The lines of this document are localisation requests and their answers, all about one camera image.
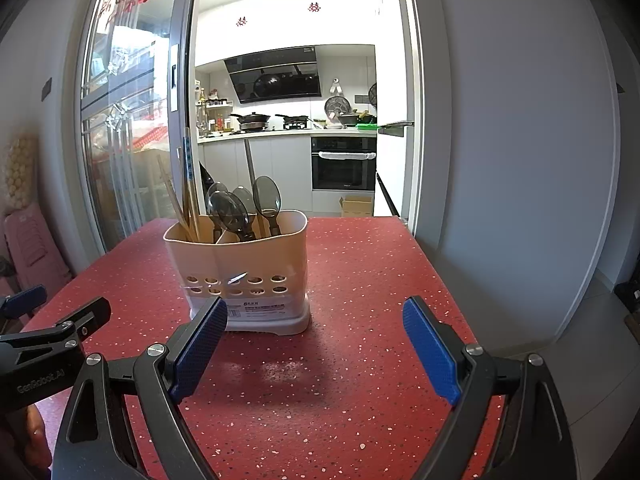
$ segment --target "bag of eggs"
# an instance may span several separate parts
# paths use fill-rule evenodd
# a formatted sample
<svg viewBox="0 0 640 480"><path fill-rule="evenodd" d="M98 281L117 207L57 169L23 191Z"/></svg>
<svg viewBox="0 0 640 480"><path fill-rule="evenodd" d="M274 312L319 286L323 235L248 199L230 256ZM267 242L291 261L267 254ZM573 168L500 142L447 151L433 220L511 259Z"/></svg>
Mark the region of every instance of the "bag of eggs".
<svg viewBox="0 0 640 480"><path fill-rule="evenodd" d="M6 150L2 178L6 214L31 203L35 157L36 139L28 134L15 137Z"/></svg>

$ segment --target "sliding glass door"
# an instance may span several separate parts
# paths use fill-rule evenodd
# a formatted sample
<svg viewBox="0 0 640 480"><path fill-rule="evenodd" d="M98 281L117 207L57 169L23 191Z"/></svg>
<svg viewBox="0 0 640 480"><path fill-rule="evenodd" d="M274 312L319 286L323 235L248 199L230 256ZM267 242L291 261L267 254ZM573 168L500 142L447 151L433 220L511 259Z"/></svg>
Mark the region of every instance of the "sliding glass door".
<svg viewBox="0 0 640 480"><path fill-rule="evenodd" d="M106 251L174 216L160 165L176 177L188 128L185 65L193 0L95 0L85 28L79 119L88 201Z"/></svg>

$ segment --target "built-in oven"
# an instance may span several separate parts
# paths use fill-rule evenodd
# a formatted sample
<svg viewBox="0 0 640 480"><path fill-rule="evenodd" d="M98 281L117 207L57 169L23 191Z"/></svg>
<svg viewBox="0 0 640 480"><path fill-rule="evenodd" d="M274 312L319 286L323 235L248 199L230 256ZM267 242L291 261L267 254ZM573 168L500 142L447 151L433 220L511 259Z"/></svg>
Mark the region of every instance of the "built-in oven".
<svg viewBox="0 0 640 480"><path fill-rule="evenodd" d="M314 190L376 189L375 137L311 137Z"/></svg>

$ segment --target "kitchen countertop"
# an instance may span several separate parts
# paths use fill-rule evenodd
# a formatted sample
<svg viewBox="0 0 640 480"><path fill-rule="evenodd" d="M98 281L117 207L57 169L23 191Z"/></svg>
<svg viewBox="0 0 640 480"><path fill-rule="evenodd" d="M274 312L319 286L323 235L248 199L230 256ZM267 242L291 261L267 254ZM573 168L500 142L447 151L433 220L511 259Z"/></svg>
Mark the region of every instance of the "kitchen countertop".
<svg viewBox="0 0 640 480"><path fill-rule="evenodd" d="M313 135L314 137L376 137L378 133L370 130L359 130L357 128L345 128L343 130L267 130L264 132L254 132L251 134L236 134L220 137L198 137L198 144L206 142L216 142L218 140L229 139L253 139L254 137L277 137L291 135Z"/></svg>
<svg viewBox="0 0 640 480"><path fill-rule="evenodd" d="M27 326L52 326L103 295L111 320L84 343L108 359L164 342L189 307L158 219L97 260ZM444 284L396 218L311 218L307 236L312 322L302 334L226 333L180 410L223 480L409 479L449 413L402 327L419 294L460 337L473 335ZM53 446L69 391L39 403ZM139 403L127 397L148 474L165 478ZM498 425L487 416L465 479L479 475Z"/></svg>

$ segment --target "human hand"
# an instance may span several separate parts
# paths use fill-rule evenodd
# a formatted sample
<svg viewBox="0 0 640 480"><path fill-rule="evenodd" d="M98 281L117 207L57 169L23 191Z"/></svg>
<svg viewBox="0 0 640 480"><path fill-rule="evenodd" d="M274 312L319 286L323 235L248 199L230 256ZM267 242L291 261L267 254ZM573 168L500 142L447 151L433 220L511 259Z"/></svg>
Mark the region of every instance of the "human hand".
<svg viewBox="0 0 640 480"><path fill-rule="evenodd" d="M35 404L27 408L27 434L30 442L24 448L27 464L38 469L51 465L51 451L47 442L44 420Z"/></svg>

